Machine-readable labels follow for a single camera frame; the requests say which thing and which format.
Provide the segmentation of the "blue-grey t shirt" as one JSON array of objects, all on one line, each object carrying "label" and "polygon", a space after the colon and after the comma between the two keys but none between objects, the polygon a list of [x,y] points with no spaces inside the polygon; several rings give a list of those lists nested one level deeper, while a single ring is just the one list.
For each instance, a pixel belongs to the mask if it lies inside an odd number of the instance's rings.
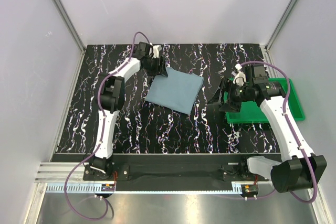
[{"label": "blue-grey t shirt", "polygon": [[190,115],[204,78],[167,68],[167,77],[156,76],[151,83],[146,102]]}]

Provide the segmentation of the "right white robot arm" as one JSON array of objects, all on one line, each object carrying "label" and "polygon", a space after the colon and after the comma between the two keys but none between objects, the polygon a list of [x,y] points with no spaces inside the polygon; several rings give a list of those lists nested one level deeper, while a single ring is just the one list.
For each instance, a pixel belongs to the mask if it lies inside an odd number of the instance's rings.
[{"label": "right white robot arm", "polygon": [[242,179],[259,175],[271,181],[279,193],[312,189],[316,194],[327,161],[324,156],[316,155],[304,140],[288,104],[290,87],[283,88],[279,81],[271,81],[265,66],[261,61],[238,63],[233,79],[223,78],[208,104],[217,105],[221,112],[240,112],[243,103],[253,102],[272,128],[281,161],[256,154],[245,157],[238,167]]}]

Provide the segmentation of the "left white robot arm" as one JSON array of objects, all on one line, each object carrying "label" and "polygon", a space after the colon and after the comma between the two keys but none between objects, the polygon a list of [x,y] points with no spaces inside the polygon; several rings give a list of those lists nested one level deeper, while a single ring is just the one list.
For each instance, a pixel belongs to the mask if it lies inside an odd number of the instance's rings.
[{"label": "left white robot arm", "polygon": [[98,132],[93,153],[86,162],[87,174],[94,174],[103,180],[113,174],[111,157],[113,154],[114,128],[125,103],[125,84],[140,70],[148,76],[167,77],[165,59],[160,56],[162,46],[140,42],[121,65],[114,70],[100,75],[96,99],[98,105]]}]

